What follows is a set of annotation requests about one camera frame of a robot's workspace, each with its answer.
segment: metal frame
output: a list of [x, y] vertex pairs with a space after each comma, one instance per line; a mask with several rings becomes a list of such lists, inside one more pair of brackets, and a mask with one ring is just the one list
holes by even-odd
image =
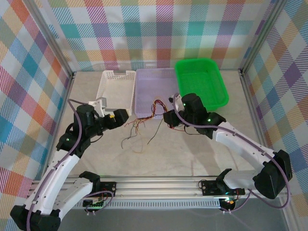
[[72, 68], [74, 68], [74, 71], [78, 71], [80, 70], [80, 66], [78, 64], [78, 61], [71, 49], [71, 46], [69, 45], [61, 27], [60, 27], [60, 24], [58, 23], [58, 20], [56, 19], [56, 16], [55, 14], [53, 13], [52, 11], [52, 8], [48, 2], [48, 0], [40, 0], [42, 6], [43, 6], [43, 9], [46, 13], [46, 15], [48, 16], [48, 19], [50, 20], [50, 22], [52, 23], [53, 25], [53, 28], [54, 30], [56, 31], [56, 33], [58, 34], [58, 37], [59, 37], [59, 41], [61, 42], [60, 45], [61, 45], [61, 48], [63, 50], [66, 50], [67, 51], [67, 54], [68, 56], [70, 57], [71, 59], [71, 66]]
[[34, 21], [38, 24], [39, 29], [41, 30], [47, 43], [51, 47], [51, 50], [54, 52], [55, 56], [59, 60], [59, 63], [61, 64], [62, 68], [66, 71], [66, 73], [69, 76], [72, 76], [74, 72], [72, 71], [69, 64], [67, 63], [55, 37], [53, 36], [52, 32], [49, 30], [49, 27], [47, 23], [45, 22], [34, 0], [24, 0], [23, 2], [25, 6], [28, 8], [32, 17], [34, 18]]
[[253, 38], [255, 36], [255, 33], [256, 33], [256, 31], [257, 31], [257, 29], [258, 29], [258, 27], [259, 27], [259, 25], [260, 25], [260, 23], [262, 21], [263, 15], [266, 13], [266, 10], [267, 10], [267, 8], [270, 5], [270, 2], [271, 2], [271, 0], [264, 0], [263, 1], [262, 5], [261, 5], [261, 8], [260, 8], [260, 10], [258, 12], [258, 15], [256, 16], [256, 18], [254, 20], [254, 23], [253, 23], [253, 25], [252, 25], [252, 27], [250, 29], [250, 32], [247, 35], [245, 43], [243, 44], [243, 48], [242, 48], [242, 50], [240, 52], [240, 56], [238, 57], [238, 59], [237, 59], [237, 61], [235, 63], [235, 66], [234, 66], [235, 68], [239, 68], [241, 66], [241, 63], [242, 63], [242, 61], [244, 59], [244, 56], [245, 56], [245, 54], [246, 54], [246, 52], [247, 52], [247, 50], [249, 48], [249, 45], [251, 44], [251, 42], [252, 42], [252, 40], [253, 40]]
[[245, 95], [245, 98], [246, 98], [246, 102], [247, 102], [247, 105], [248, 105], [249, 114], [250, 114], [250, 117], [252, 119], [253, 126], [254, 126], [254, 129], [255, 129], [256, 135], [257, 135], [258, 142], [260, 144], [262, 144], [263, 146], [267, 147], [265, 135], [263, 133], [262, 126], [261, 126], [261, 122], [260, 122], [259, 118], [257, 117], [257, 111], [256, 111], [256, 108], [254, 107], [253, 102], [252, 102], [252, 95], [249, 91], [247, 82], [246, 82], [244, 76], [242, 75], [241, 71], [239, 71], [239, 77], [240, 77], [240, 81], [241, 81], [242, 88], [243, 88], [243, 91], [244, 91], [244, 95]]
[[[101, 181], [115, 181], [115, 199], [204, 199], [229, 198], [223, 196], [202, 196], [198, 187], [200, 180], [215, 180], [217, 176], [101, 176]], [[60, 191], [68, 189], [78, 179], [69, 176]], [[39, 184], [33, 181], [28, 195]]]
[[281, 11], [284, 9], [288, 0], [277, 0], [272, 11], [270, 12], [269, 18], [265, 22], [262, 31], [260, 32], [256, 43], [254, 44], [253, 48], [251, 49], [245, 64], [243, 65], [242, 72], [245, 76], [245, 73], [251, 67], [253, 61], [255, 60], [258, 52], [260, 51], [263, 43], [265, 42], [266, 38], [268, 37], [271, 29], [273, 28], [278, 16], [280, 15]]
[[[67, 85], [67, 91], [66, 91], [66, 94], [65, 94], [64, 100], [63, 100], [64, 102], [67, 102], [67, 99], [69, 98], [69, 95], [70, 95], [71, 90], [73, 88], [74, 79], [75, 79], [74, 76], [75, 76], [75, 74], [73, 74], [71, 76], [71, 78], [69, 79], [69, 82], [68, 82], [68, 85]], [[52, 139], [51, 145], [50, 145], [48, 152], [47, 152], [46, 161], [44, 163], [43, 170], [42, 170], [42, 173], [40, 175], [40, 179], [44, 176], [46, 169], [47, 169], [47, 166], [48, 166], [48, 163], [49, 163], [50, 159], [52, 158], [53, 149], [55, 148], [55, 145], [57, 143], [57, 140], [55, 139], [55, 137], [57, 137], [57, 134], [59, 133], [59, 125], [61, 124], [63, 114], [65, 112], [66, 107], [67, 107], [67, 104], [63, 103], [62, 108], [60, 110], [58, 123], [56, 124], [56, 127], [54, 129], [53, 139]]]

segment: plaid wallpaper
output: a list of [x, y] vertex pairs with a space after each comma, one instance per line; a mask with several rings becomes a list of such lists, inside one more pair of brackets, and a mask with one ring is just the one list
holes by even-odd
[[253, 39], [251, 40], [251, 42], [250, 42], [250, 44], [249, 44], [249, 47], [248, 47], [248, 49], [246, 50], [246, 53], [245, 53], [245, 55], [244, 55], [244, 58], [242, 59], [242, 62], [241, 62], [240, 67], [239, 67], [240, 69], [241, 69], [241, 68], [243, 67], [243, 65], [245, 64], [245, 62], [246, 62], [246, 60], [247, 60], [247, 57], [248, 57], [248, 55], [250, 54], [251, 49], [252, 49], [253, 46], [255, 45], [255, 43], [256, 43], [256, 41], [257, 41], [257, 39], [258, 39], [258, 36], [259, 36], [260, 32], [262, 31], [263, 26], [265, 25], [265, 22], [267, 21], [267, 19], [268, 19], [269, 15], [270, 15], [271, 11], [273, 10], [274, 5], [275, 5], [276, 2], [277, 2], [277, 0], [271, 0], [271, 1], [270, 1], [270, 4], [269, 4], [268, 8], [266, 9], [265, 14], [264, 14], [263, 17], [262, 17], [262, 20], [261, 20], [261, 22], [260, 22], [260, 24], [259, 24], [257, 30], [255, 31], [255, 34], [254, 34], [254, 36], [253, 36]]
[[237, 69], [254, 21], [261, 19], [260, 9], [269, 0], [36, 3], [72, 69], [93, 71], [171, 67], [180, 59], [202, 57], [214, 59], [222, 69]]
[[308, 0], [289, 0], [246, 75], [266, 140], [290, 154], [298, 214], [308, 230]]
[[0, 0], [0, 231], [39, 177], [68, 84], [21, 0]]

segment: wire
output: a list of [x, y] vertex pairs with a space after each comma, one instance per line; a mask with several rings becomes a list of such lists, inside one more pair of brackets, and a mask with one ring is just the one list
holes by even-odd
[[[183, 124], [186, 124], [188, 126], [192, 126], [194, 128], [216, 128], [216, 129], [221, 129], [223, 131], [226, 131], [226, 132], [229, 132], [231, 134], [233, 134], [233, 131], [230, 130], [230, 129], [227, 129], [227, 128], [224, 128], [224, 127], [220, 127], [220, 126], [214, 126], [214, 125], [196, 125], [196, 124], [191, 124], [187, 121], [185, 121], [180, 115], [179, 115], [179, 112], [176, 108], [176, 105], [175, 105], [175, 98], [179, 95], [179, 93], [176, 93], [173, 95], [173, 108], [174, 108], [174, 111], [177, 115], [177, 117], [180, 119], [180, 121], [182, 121]], [[278, 170], [280, 171], [284, 181], [285, 181], [285, 185], [286, 185], [286, 188], [287, 188], [287, 200], [286, 202], [284, 203], [284, 205], [282, 206], [276, 206], [276, 205], [272, 205], [271, 203], [267, 202], [266, 200], [264, 200], [262, 197], [260, 197], [259, 195], [257, 195], [256, 193], [254, 193], [251, 189], [248, 189], [248, 191], [256, 196], [257, 198], [259, 198], [262, 202], [266, 203], [267, 205], [269, 205], [270, 207], [272, 208], [276, 208], [276, 209], [283, 209], [285, 207], [288, 206], [288, 204], [290, 203], [290, 198], [291, 198], [291, 190], [290, 190], [290, 185], [289, 185], [289, 181], [288, 181], [288, 178], [286, 176], [286, 174], [284, 173], [283, 169], [281, 168], [281, 166], [277, 163], [277, 161], [272, 158], [267, 152], [265, 152], [262, 148], [260, 148], [258, 145], [254, 144], [253, 142], [251, 142], [249, 139], [247, 139], [246, 137], [238, 134], [238, 133], [235, 133], [234, 134], [235, 136], [239, 137], [240, 139], [242, 139], [243, 141], [245, 141], [246, 143], [250, 144], [252, 147], [256, 148], [259, 152], [263, 153], [268, 159], [270, 159], [274, 164], [275, 166], [278, 168]]]
[[[110, 199], [110, 201], [108, 201], [108, 203], [104, 206], [104, 207], [102, 207], [102, 208], [100, 208], [99, 210], [97, 210], [96, 211], [96, 213], [97, 212], [99, 212], [99, 211], [101, 211], [101, 210], [103, 210], [104, 208], [106, 208], [108, 205], [110, 205], [110, 203], [112, 202], [112, 200], [113, 200], [113, 198], [114, 198], [114, 194], [113, 194], [113, 192], [112, 191], [99, 191], [99, 192], [94, 192], [94, 193], [91, 193], [91, 194], [88, 194], [88, 195], [86, 195], [85, 197], [89, 197], [89, 196], [94, 196], [94, 195], [97, 195], [97, 194], [101, 194], [101, 193], [109, 193], [110, 195], [111, 195], [111, 199]], [[90, 205], [88, 205], [87, 207], [86, 207], [86, 212], [87, 213], [89, 213], [89, 211], [88, 211], [88, 207], [89, 207]]]
[[240, 194], [238, 189], [236, 189], [236, 193], [237, 193], [236, 201], [238, 201], [239, 200], [239, 194]]
[[247, 203], [247, 201], [249, 200], [250, 196], [251, 196], [251, 193], [249, 192], [249, 194], [248, 194], [248, 196], [246, 197], [246, 199], [244, 200], [244, 202], [243, 202], [240, 206], [238, 206], [237, 208], [233, 209], [232, 212], [241, 209], [241, 208]]
[[199, 187], [199, 189], [202, 189], [202, 187], [200, 187], [201, 181], [203, 181], [203, 180], [199, 180], [199, 182], [198, 182], [198, 187]]
[[163, 120], [164, 120], [164, 119], [162, 119], [162, 120], [160, 121], [160, 123], [159, 123], [159, 125], [158, 125], [158, 128], [157, 128], [155, 134], [153, 135], [153, 137], [149, 140], [149, 142], [148, 142], [147, 144], [149, 144], [149, 143], [151, 142], [151, 140], [156, 136], [156, 134], [157, 134], [157, 132], [158, 132], [158, 130], [159, 130], [159, 127], [160, 127], [160, 125], [162, 124]]
[[186, 134], [188, 134], [188, 135], [201, 135], [200, 133], [188, 133], [188, 132], [186, 131], [186, 126], [184, 126], [184, 131], [185, 131]]
[[176, 129], [176, 128], [171, 128], [168, 126], [168, 128], [172, 129], [172, 130], [175, 130], [175, 131], [184, 131], [184, 130], [179, 130], [179, 129]]
[[99, 141], [101, 139], [101, 137], [103, 137], [103, 135], [101, 135], [97, 140], [91, 141], [90, 143], [95, 143], [95, 142]]
[[152, 119], [152, 118], [154, 118], [155, 116], [163, 115], [163, 114], [156, 114], [156, 105], [157, 105], [157, 104], [163, 107], [164, 113], [168, 111], [166, 105], [165, 105], [161, 100], [155, 100], [155, 101], [153, 102], [153, 104], [151, 105], [152, 114], [151, 114], [150, 116], [148, 116], [148, 117], [143, 117], [143, 118], [137, 118], [137, 119], [135, 119], [134, 121], [125, 124], [125, 126], [126, 126], [126, 125], [129, 125], [129, 124], [131, 124], [131, 123], [134, 124], [134, 123], [136, 122], [136, 134], [137, 134], [137, 133], [138, 133], [138, 129], [139, 129], [139, 124], [143, 123], [144, 126], [145, 126], [145, 123], [144, 123], [145, 121], [147, 121], [147, 120], [149, 120], [149, 119]]
[[133, 124], [133, 126], [131, 127], [129, 137], [124, 138], [124, 139], [122, 140], [122, 142], [121, 142], [121, 148], [122, 148], [122, 149], [123, 149], [123, 142], [124, 142], [125, 140], [129, 140], [130, 138], [132, 138], [132, 137], [136, 137], [136, 136], [137, 136], [137, 133], [136, 133], [135, 135], [133, 135], [133, 136], [132, 136], [132, 131], [133, 131], [133, 128], [135, 128], [134, 124]]
[[[86, 103], [82, 103], [82, 102], [79, 102], [79, 101], [76, 101], [76, 100], [72, 100], [72, 99], [68, 99], [67, 100], [67, 103], [72, 108], [72, 110], [73, 110], [73, 112], [74, 112], [74, 114], [76, 116], [77, 122], [78, 122], [78, 127], [79, 127], [78, 138], [77, 138], [75, 144], [73, 145], [73, 147], [68, 151], [68, 153], [54, 166], [53, 169], [51, 169], [47, 173], [46, 177], [41, 181], [41, 184], [38, 186], [36, 194], [34, 195], [33, 202], [35, 202], [38, 199], [40, 192], [42, 191], [42, 189], [45, 186], [45, 184], [48, 182], [48, 180], [49, 180], [50, 176], [52, 175], [52, 173], [63, 163], [64, 160], [66, 160], [70, 156], [70, 154], [76, 149], [77, 145], [79, 144], [79, 142], [81, 140], [81, 133], [82, 133], [81, 120], [80, 120], [79, 115], [78, 115], [77, 111], [75, 110], [75, 108], [73, 107], [71, 102], [75, 102], [75, 103], [79, 103], [79, 104], [86, 104]], [[31, 214], [32, 214], [32, 211], [34, 209], [34, 206], [35, 206], [35, 204], [32, 204], [30, 206], [29, 212], [28, 212], [28, 215], [27, 215], [27, 219], [26, 219], [26, 229], [27, 229], [27, 231], [31, 231], [30, 230], [30, 218], [31, 218]]]
[[103, 201], [106, 201], [108, 199], [108, 194], [106, 195], [106, 199], [104, 199], [104, 193], [102, 194], [102, 197], [103, 197]]

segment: black bracket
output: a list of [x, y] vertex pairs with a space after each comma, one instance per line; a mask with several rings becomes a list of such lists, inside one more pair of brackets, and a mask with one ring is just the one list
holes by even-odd
[[[53, 210], [50, 215], [42, 215], [41, 211], [31, 213], [30, 229], [32, 231], [57, 231], [59, 229], [61, 219], [59, 218], [60, 210]], [[25, 205], [15, 205], [11, 210], [11, 217], [15, 221], [17, 227], [26, 231], [26, 220], [29, 210]]]
[[225, 188], [226, 192], [222, 193], [221, 189], [217, 187], [216, 180], [201, 180], [199, 182], [199, 187], [202, 190], [202, 196], [222, 196], [222, 195], [237, 196], [237, 194], [245, 195], [245, 189]]
[[[116, 195], [116, 182], [107, 181], [100, 183], [100, 189], [98, 191], [111, 191], [113, 195]], [[97, 194], [92, 197], [102, 198], [102, 201], [93, 204], [92, 200], [83, 200], [82, 206], [88, 207], [89, 212], [98, 211], [98, 209], [91, 209], [91, 207], [103, 207], [104, 206], [104, 198], [111, 197], [109, 193]]]
[[219, 199], [219, 204], [220, 204], [220, 210], [226, 211], [226, 210], [234, 210], [236, 202], [230, 204], [224, 199]]

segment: white floor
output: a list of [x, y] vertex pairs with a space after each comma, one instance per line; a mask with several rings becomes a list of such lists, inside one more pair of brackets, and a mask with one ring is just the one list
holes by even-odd
[[[230, 100], [225, 107], [216, 112], [239, 131], [257, 141], [237, 71], [221, 71], [221, 74]], [[83, 102], [94, 101], [101, 75], [101, 72], [78, 72], [70, 98]], [[66, 107], [57, 140], [72, 121], [73, 112]], [[185, 132], [171, 130], [164, 122], [157, 136], [147, 145], [159, 122], [160, 120], [147, 121], [146, 127], [140, 127], [140, 135], [123, 142], [123, 149], [121, 141], [129, 136], [131, 126], [106, 131], [98, 142], [86, 150], [71, 175], [91, 171], [99, 175], [191, 176], [218, 175], [226, 168], [252, 169], [247, 162], [224, 145], [206, 136], [187, 135]], [[187, 131], [195, 132], [193, 128], [188, 128]]]

